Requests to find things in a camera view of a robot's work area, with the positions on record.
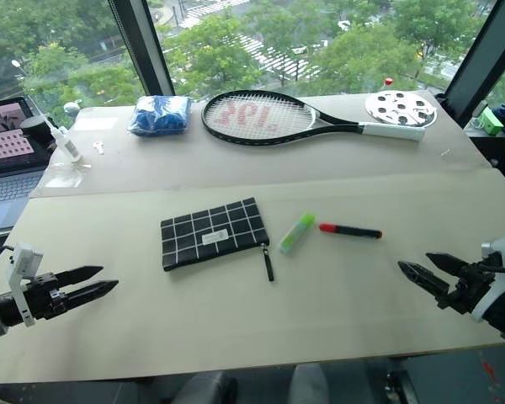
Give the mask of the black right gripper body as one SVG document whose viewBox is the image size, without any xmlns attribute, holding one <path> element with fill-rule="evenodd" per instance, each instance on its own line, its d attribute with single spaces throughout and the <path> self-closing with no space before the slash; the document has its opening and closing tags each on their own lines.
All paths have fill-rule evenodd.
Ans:
<svg viewBox="0 0 505 404">
<path fill-rule="evenodd" d="M 477 263 L 466 263 L 455 275 L 458 282 L 454 290 L 437 298 L 438 307 L 452 308 L 460 314 L 470 313 L 491 288 L 495 274 L 481 270 Z"/>
</svg>

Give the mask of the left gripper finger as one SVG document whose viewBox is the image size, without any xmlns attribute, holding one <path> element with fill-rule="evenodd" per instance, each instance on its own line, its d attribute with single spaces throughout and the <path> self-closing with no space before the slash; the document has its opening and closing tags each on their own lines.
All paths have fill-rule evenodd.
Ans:
<svg viewBox="0 0 505 404">
<path fill-rule="evenodd" d="M 82 266 L 55 274 L 55 277 L 59 285 L 71 285 L 90 279 L 103 269 L 103 266 Z"/>
<path fill-rule="evenodd" d="M 88 286 L 84 286 L 81 289 L 66 293 L 66 310 L 69 311 L 75 309 L 105 296 L 118 283 L 118 280 L 99 281 Z"/>
</svg>

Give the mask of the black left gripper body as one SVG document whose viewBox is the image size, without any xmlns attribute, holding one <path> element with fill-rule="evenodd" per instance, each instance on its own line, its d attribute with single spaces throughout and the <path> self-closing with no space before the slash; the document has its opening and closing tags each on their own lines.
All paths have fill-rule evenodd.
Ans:
<svg viewBox="0 0 505 404">
<path fill-rule="evenodd" d="M 45 273 L 25 285 L 24 297 L 35 319 L 50 320 L 71 309 L 67 294 L 60 291 L 69 278 L 66 272 Z"/>
</svg>

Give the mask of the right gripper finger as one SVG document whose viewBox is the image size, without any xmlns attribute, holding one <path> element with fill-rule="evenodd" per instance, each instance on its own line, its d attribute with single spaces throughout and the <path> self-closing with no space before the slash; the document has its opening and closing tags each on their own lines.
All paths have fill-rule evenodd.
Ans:
<svg viewBox="0 0 505 404">
<path fill-rule="evenodd" d="M 464 260 L 444 252 L 427 252 L 426 257 L 435 267 L 455 277 L 465 277 L 471 266 Z"/>
<path fill-rule="evenodd" d="M 426 290 L 436 300 L 444 300 L 449 293 L 449 284 L 422 265 L 407 261 L 397 264 L 409 281 Z"/>
</svg>

